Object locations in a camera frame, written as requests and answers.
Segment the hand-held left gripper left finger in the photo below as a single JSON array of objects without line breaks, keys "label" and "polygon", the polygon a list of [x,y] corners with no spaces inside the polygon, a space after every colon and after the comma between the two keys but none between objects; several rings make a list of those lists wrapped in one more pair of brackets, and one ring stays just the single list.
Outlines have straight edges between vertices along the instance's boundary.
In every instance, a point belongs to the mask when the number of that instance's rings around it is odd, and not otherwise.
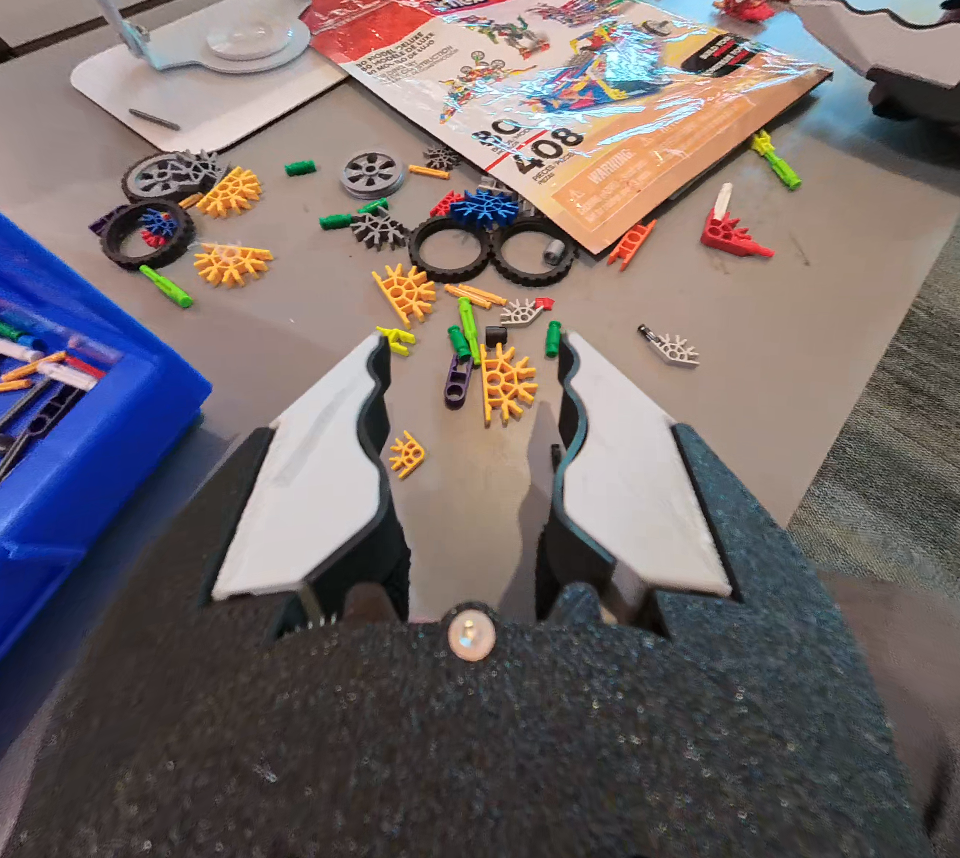
[{"label": "hand-held left gripper left finger", "polygon": [[267,446],[213,580],[211,598],[300,593],[339,615],[377,584],[410,612],[411,550],[380,460],[390,433],[391,351],[372,333],[265,429]]}]

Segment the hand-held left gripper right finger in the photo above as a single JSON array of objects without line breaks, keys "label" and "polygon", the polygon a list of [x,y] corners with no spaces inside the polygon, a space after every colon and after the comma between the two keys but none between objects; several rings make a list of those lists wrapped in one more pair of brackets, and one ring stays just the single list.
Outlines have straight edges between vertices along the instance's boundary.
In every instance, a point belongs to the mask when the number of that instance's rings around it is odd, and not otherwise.
[{"label": "hand-held left gripper right finger", "polygon": [[570,585],[621,624],[654,622],[654,595],[737,599],[691,477],[677,422],[581,335],[561,334],[561,401],[548,517],[537,541],[535,614]]}]

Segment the grey connector with black rod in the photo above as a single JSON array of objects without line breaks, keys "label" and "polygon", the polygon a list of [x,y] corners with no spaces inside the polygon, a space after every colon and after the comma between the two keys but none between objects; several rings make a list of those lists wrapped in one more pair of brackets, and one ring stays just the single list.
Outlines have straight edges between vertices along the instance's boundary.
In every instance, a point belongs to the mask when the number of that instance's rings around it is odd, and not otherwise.
[{"label": "grey connector with black rod", "polygon": [[668,334],[659,335],[643,323],[637,326],[637,332],[667,364],[685,369],[699,367],[700,354],[687,339]]}]

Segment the light green rod with clip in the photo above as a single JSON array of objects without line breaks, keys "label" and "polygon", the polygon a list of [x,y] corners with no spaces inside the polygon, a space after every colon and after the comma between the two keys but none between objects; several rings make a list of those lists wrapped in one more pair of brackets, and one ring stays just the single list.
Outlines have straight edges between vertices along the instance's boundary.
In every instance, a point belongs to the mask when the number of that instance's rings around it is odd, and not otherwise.
[{"label": "light green rod with clip", "polygon": [[773,174],[788,190],[796,191],[802,186],[802,180],[784,158],[777,154],[770,135],[763,129],[754,132],[750,138],[750,148],[769,166]]}]

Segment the yellow half-round connector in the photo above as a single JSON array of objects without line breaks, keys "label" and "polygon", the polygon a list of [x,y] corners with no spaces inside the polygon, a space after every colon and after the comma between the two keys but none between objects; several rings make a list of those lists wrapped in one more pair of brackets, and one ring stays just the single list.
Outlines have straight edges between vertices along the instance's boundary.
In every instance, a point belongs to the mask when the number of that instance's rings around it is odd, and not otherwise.
[{"label": "yellow half-round connector", "polygon": [[410,327],[413,320],[423,323],[432,314],[436,288],[424,270],[414,264],[404,268],[398,263],[386,265],[382,275],[376,271],[371,275],[404,327]]},{"label": "yellow half-round connector", "polygon": [[493,349],[480,348],[480,369],[483,393],[484,425],[490,428],[498,418],[503,426],[521,420],[535,404],[538,383],[537,369],[527,356],[517,357],[517,350],[498,343]]}]

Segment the grey connector with red tip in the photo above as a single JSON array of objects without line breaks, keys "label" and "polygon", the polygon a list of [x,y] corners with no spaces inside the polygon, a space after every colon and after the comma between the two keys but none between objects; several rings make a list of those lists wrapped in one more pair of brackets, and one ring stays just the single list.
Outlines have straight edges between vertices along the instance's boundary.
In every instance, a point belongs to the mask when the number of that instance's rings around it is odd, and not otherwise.
[{"label": "grey connector with red tip", "polygon": [[501,309],[499,325],[508,330],[532,324],[544,312],[551,311],[554,299],[550,297],[518,298],[507,302]]}]

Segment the blue plastic bin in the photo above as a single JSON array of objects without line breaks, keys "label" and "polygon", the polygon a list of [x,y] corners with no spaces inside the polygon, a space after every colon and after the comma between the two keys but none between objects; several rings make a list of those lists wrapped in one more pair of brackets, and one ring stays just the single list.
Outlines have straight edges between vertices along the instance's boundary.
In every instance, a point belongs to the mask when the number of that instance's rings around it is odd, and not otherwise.
[{"label": "blue plastic bin", "polygon": [[1,226],[1,296],[124,352],[102,382],[2,480],[5,657],[199,417],[211,384],[6,216]]}]

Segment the yellow snowflake connector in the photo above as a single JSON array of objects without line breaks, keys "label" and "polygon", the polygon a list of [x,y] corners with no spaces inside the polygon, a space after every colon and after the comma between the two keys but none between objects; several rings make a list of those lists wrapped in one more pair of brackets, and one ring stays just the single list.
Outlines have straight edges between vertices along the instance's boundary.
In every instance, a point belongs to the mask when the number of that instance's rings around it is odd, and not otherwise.
[{"label": "yellow snowflake connector", "polygon": [[227,219],[252,209],[261,194],[257,175],[248,168],[236,167],[204,194],[195,208],[208,217]]},{"label": "yellow snowflake connector", "polygon": [[265,274],[274,255],[268,249],[240,244],[204,242],[194,255],[199,278],[213,287],[245,287]]}]

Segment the orange connector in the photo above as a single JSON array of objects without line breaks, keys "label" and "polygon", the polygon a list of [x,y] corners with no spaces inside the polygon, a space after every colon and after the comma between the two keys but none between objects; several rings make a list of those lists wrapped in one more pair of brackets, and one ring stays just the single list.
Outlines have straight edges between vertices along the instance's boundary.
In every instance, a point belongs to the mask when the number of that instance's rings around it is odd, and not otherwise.
[{"label": "orange connector", "polygon": [[634,224],[609,252],[606,264],[613,265],[619,262],[619,271],[624,272],[650,237],[657,223],[656,218],[651,218]]}]

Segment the red connector with white rod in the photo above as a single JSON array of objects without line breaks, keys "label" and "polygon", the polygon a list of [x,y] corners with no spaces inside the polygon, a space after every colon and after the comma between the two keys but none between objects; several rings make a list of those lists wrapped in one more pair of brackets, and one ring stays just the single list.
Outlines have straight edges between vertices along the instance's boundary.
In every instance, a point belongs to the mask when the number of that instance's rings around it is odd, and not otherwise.
[{"label": "red connector with white rod", "polygon": [[739,226],[739,219],[731,217],[729,206],[733,189],[731,182],[722,184],[706,217],[701,244],[736,257],[774,257],[774,250],[756,242],[749,229]]}]

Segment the pair of orange rods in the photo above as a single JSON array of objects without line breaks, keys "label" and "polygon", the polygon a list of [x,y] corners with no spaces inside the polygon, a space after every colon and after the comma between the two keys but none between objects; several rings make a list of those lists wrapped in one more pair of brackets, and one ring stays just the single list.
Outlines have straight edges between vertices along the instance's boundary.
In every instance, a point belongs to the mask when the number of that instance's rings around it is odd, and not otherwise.
[{"label": "pair of orange rods", "polygon": [[503,308],[508,303],[508,299],[506,297],[478,288],[469,287],[464,284],[445,284],[443,289],[451,297],[458,300],[468,300],[470,304],[480,307],[484,310],[490,310],[495,307]]}]

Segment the rods in blue bin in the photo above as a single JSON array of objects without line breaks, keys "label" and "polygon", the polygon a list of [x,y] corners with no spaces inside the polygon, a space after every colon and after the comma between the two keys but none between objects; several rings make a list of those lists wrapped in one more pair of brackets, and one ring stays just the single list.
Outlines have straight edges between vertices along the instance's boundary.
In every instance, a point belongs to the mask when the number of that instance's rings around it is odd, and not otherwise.
[{"label": "rods in blue bin", "polygon": [[1,480],[45,442],[124,352],[1,299]]}]

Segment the printed toy packaging card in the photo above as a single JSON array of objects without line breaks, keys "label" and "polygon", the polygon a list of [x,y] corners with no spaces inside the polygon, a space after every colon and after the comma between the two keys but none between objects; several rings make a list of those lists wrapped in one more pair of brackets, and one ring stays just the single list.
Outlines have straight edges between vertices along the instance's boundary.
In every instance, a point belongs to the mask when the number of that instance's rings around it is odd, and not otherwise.
[{"label": "printed toy packaging card", "polygon": [[593,253],[833,75],[643,0],[312,0],[301,20]]}]

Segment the blue snowflake connector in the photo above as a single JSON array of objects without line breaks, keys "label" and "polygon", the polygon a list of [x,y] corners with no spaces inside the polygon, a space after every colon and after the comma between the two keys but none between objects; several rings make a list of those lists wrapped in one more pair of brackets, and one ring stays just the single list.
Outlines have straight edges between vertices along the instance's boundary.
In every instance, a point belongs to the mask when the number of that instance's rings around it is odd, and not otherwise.
[{"label": "blue snowflake connector", "polygon": [[450,203],[448,216],[465,227],[508,228],[518,218],[520,204],[510,194],[478,189],[464,192],[462,197]]}]

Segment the grey wheel hub with connector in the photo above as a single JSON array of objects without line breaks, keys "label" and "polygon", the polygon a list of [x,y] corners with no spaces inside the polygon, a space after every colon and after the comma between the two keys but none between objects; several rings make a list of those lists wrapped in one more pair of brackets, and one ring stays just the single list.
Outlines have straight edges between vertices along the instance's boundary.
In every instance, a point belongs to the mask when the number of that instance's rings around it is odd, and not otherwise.
[{"label": "grey wheel hub with connector", "polygon": [[157,200],[180,202],[192,195],[210,192],[229,169],[229,163],[216,152],[162,152],[131,165],[123,174],[120,187],[133,204]]}]

